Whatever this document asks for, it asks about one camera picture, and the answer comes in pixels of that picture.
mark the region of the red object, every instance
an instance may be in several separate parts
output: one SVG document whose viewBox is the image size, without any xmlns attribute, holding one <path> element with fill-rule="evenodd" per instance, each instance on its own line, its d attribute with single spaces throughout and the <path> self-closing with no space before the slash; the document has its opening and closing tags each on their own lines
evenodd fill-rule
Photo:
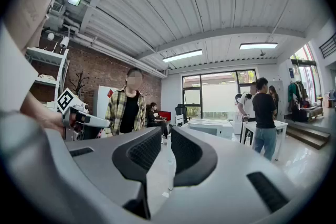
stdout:
<svg viewBox="0 0 336 224">
<path fill-rule="evenodd" d="M 161 117 L 166 117 L 167 118 L 167 121 L 171 121 L 172 120 L 172 113 L 171 112 L 168 112 L 168 111 L 159 111 L 159 115 Z"/>
<path fill-rule="evenodd" d="M 108 96 L 109 98 L 111 98 L 112 95 L 113 95 L 113 91 L 110 90 L 109 93 L 107 94 L 107 96 Z"/>
</svg>

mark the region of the railing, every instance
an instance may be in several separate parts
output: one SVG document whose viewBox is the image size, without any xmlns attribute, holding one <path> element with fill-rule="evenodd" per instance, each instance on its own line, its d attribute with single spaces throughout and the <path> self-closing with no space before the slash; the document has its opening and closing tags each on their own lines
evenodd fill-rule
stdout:
<svg viewBox="0 0 336 224">
<path fill-rule="evenodd" d="M 320 47 L 320 50 L 324 58 L 336 51 L 336 33 Z"/>
</svg>

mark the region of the brick wall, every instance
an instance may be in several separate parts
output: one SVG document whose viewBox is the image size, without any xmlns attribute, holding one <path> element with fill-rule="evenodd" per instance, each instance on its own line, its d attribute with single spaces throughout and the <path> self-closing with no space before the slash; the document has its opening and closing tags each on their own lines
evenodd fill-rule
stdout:
<svg viewBox="0 0 336 224">
<path fill-rule="evenodd" d="M 52 51 L 55 45 L 54 41 L 41 38 L 40 48 L 47 47 Z M 81 100 L 89 105 L 89 110 L 93 108 L 93 92 L 98 86 L 108 86 L 114 88 L 122 88 L 125 83 L 125 77 L 132 66 L 114 59 L 110 56 L 86 48 L 82 45 L 70 42 L 68 46 L 68 59 L 70 60 L 65 88 L 73 90 L 72 81 L 77 85 L 76 73 L 84 72 L 85 77 L 90 79 L 84 80 L 85 86 L 81 89 Z M 57 46 L 55 52 L 59 53 L 60 47 Z M 48 65 L 42 62 L 33 61 L 31 63 L 39 74 L 52 75 L 57 78 L 58 67 Z M 30 89 L 32 94 L 43 102 L 52 101 L 54 99 L 54 88 L 34 83 Z M 145 95 L 146 103 L 155 102 L 158 108 L 161 107 L 161 79 L 144 72 L 143 82 L 140 92 Z"/>
</svg>

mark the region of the blue jeans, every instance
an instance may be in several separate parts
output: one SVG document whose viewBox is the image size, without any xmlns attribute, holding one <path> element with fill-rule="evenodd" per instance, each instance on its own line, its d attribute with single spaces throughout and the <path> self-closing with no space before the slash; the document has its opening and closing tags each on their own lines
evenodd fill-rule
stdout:
<svg viewBox="0 0 336 224">
<path fill-rule="evenodd" d="M 275 146 L 277 144 L 277 130 L 275 128 L 271 129 L 257 128 L 255 137 L 256 141 L 254 150 L 260 153 L 262 147 L 264 146 L 265 147 L 264 157 L 269 160 L 272 160 L 272 156 L 275 151 Z"/>
</svg>

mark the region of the shelving unit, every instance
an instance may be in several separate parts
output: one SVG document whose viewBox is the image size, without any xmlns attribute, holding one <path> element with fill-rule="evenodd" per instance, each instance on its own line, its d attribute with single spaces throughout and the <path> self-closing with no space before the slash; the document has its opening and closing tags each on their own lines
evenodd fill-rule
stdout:
<svg viewBox="0 0 336 224">
<path fill-rule="evenodd" d="M 69 67 L 69 60 L 67 58 L 68 49 L 64 51 L 63 55 L 56 54 L 54 52 L 48 50 L 42 50 L 39 48 L 28 48 L 26 52 L 26 58 L 31 63 L 34 61 L 39 61 L 43 63 L 47 63 L 49 65 L 58 66 L 58 74 L 56 80 L 50 80 L 46 78 L 36 78 L 35 83 L 40 83 L 48 86 L 55 87 L 55 94 L 54 94 L 54 107 L 50 108 L 53 111 L 57 111 L 57 104 L 56 101 L 58 99 L 58 90 L 60 93 L 63 92 L 65 77 Z"/>
</svg>

